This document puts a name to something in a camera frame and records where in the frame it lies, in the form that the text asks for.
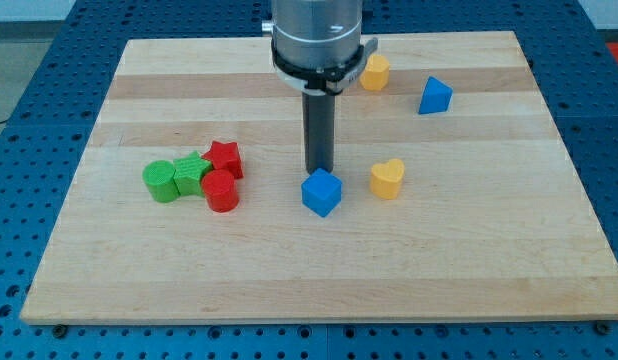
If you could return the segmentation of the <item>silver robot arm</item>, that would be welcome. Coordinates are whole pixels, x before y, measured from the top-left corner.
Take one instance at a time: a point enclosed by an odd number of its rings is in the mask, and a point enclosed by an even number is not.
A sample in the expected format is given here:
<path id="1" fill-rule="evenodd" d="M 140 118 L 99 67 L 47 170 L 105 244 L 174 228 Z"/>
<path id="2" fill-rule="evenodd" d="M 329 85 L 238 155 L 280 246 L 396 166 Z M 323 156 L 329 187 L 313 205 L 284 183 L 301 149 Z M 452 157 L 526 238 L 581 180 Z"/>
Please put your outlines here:
<path id="1" fill-rule="evenodd" d="M 360 44 L 361 0 L 272 0 L 277 55 L 304 69 L 347 62 Z"/>

